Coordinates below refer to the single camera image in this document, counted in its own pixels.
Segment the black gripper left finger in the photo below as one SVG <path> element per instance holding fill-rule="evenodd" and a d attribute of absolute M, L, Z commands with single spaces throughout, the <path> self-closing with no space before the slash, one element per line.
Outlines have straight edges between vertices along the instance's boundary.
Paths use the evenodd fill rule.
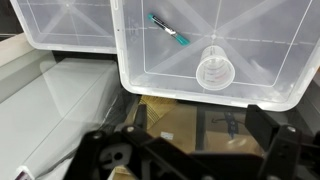
<path fill-rule="evenodd" d="M 137 180 L 187 180 L 187 155 L 137 126 L 86 133 L 63 180 L 107 180 L 117 166 Z"/>

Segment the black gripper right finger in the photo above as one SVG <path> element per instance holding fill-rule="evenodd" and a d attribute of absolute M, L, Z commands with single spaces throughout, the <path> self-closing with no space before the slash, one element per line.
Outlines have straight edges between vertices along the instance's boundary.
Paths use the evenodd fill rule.
<path fill-rule="evenodd" d="M 319 180 L 319 133 L 311 136 L 296 126 L 280 125 L 257 105 L 247 107 L 245 127 L 266 152 L 259 180 L 305 180 L 300 167 Z"/>

